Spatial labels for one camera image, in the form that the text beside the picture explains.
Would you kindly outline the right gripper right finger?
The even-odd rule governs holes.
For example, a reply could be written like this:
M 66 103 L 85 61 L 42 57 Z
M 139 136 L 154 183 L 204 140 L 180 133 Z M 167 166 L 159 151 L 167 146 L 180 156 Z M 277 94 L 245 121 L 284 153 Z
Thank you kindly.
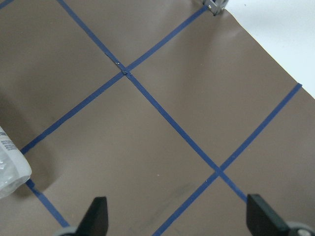
M 258 194 L 247 195 L 246 225 L 253 236 L 313 236 L 315 230 L 301 222 L 284 221 Z

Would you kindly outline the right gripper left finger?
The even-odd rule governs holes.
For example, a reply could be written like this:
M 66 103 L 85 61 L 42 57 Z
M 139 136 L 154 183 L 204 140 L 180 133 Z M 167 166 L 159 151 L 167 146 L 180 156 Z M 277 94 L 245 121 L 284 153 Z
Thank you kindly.
M 95 197 L 78 226 L 57 230 L 54 236 L 106 236 L 108 232 L 107 198 Z

